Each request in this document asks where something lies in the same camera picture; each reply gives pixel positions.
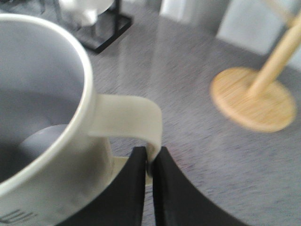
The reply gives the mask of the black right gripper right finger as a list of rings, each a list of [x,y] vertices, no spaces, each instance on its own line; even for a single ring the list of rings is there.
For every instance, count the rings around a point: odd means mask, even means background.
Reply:
[[[153,202],[158,226],[243,226],[206,198],[162,147],[153,163]]]

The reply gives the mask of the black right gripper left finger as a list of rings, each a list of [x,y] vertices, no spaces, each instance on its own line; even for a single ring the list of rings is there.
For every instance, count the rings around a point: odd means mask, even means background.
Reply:
[[[143,218],[146,148],[134,147],[125,166],[89,205],[61,226],[140,226]]]

